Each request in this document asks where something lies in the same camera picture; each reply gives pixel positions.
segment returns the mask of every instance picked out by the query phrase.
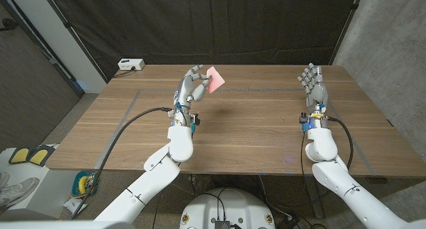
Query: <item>electrical outlet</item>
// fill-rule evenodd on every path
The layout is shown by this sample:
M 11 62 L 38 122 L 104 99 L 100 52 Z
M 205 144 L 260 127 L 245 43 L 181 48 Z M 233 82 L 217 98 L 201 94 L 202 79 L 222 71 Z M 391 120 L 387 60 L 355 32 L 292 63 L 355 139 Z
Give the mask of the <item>electrical outlet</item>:
M 135 70 L 142 70 L 145 66 L 143 59 L 121 59 L 118 62 L 120 70 L 131 70 L 133 67 Z

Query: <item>gray wall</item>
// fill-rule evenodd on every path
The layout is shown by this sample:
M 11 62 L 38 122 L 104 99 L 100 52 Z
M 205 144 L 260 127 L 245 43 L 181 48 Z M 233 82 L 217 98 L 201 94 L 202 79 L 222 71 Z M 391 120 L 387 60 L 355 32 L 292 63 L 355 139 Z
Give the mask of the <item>gray wall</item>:
M 426 0 L 361 0 L 333 64 L 426 162 Z

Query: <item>concrete wall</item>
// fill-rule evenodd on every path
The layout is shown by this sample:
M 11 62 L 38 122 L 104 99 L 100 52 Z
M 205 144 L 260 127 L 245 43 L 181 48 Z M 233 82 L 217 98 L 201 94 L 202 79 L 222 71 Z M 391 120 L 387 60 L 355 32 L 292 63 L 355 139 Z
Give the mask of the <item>concrete wall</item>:
M 426 162 L 426 0 L 361 0 L 333 64 Z
M 106 83 L 47 0 L 15 0 L 86 93 L 100 93 Z

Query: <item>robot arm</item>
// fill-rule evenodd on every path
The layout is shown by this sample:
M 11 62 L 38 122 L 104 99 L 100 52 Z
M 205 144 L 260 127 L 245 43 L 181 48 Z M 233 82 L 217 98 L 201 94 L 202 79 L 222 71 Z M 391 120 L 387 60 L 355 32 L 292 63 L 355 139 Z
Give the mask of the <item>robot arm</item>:
M 355 181 L 343 160 L 337 154 L 337 146 L 327 125 L 325 116 L 328 94 L 323 84 L 321 67 L 310 63 L 303 78 L 298 81 L 305 87 L 306 106 L 311 113 L 302 113 L 300 122 L 308 139 L 313 140 L 305 147 L 306 156 L 315 164 L 312 171 L 315 179 L 336 193 L 351 208 L 367 228 L 403 228 L 407 222 L 400 219 L 388 207 Z
M 174 110 L 169 112 L 173 119 L 168 128 L 170 142 L 157 150 L 144 164 L 145 173 L 124 190 L 95 221 L 117 221 L 131 224 L 146 204 L 161 190 L 168 186 L 180 172 L 177 162 L 187 161 L 194 151 L 191 124 L 198 124 L 197 115 L 189 113 L 190 102 L 200 101 L 211 80 L 205 75 L 195 73 L 201 66 L 191 68 L 181 80 L 174 94 Z M 192 82 L 204 82 L 192 90 Z

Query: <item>wooden table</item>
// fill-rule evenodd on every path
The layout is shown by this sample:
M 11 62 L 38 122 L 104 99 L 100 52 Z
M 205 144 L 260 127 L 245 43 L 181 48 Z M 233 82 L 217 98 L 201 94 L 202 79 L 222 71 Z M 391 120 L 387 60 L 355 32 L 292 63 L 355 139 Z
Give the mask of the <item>wooden table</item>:
M 172 107 L 173 94 L 193 65 L 147 65 L 113 79 L 47 161 L 57 170 L 90 170 L 114 133 L 133 116 L 154 107 Z M 204 73 L 210 65 L 200 71 Z M 226 83 L 200 102 L 201 125 L 194 134 L 194 155 L 180 165 L 184 173 L 301 174 L 305 92 L 296 77 L 304 66 L 215 65 Z M 324 66 L 331 103 L 327 114 L 340 118 L 355 145 L 354 176 L 423 177 L 426 164 L 390 125 L 343 67 Z M 344 130 L 329 122 L 344 161 L 349 143 Z M 168 143 L 170 119 L 154 112 L 132 123 L 122 134 L 105 170 L 143 170 L 145 160 Z M 303 155 L 304 170 L 312 173 Z

